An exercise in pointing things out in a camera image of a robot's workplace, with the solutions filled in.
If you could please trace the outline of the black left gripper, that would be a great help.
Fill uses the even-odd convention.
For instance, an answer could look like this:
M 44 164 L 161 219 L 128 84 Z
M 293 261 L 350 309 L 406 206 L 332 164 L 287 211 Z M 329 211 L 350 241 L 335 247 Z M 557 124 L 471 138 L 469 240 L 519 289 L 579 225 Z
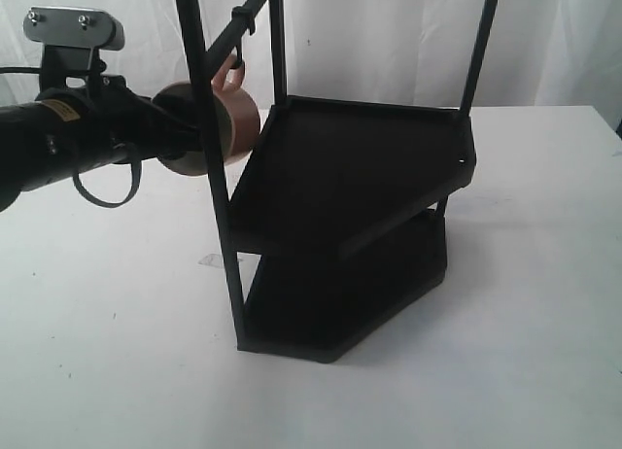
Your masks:
M 73 165 L 177 160 L 193 152 L 199 139 L 195 125 L 132 91 L 121 75 L 69 86 L 67 103 L 79 115 L 67 132 L 67 158 Z

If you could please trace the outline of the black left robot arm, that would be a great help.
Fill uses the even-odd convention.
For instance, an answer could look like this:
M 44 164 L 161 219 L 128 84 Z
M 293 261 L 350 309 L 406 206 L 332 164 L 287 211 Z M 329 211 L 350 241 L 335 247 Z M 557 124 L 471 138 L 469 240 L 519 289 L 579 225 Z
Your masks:
M 69 179 L 88 202 L 118 208 L 138 192 L 143 161 L 200 148 L 196 126 L 131 91 L 122 76 L 101 77 L 97 91 L 48 88 L 33 102 L 1 109 L 1 207 L 8 209 L 24 192 Z M 110 164 L 130 169 L 121 202 L 96 197 L 81 180 Z

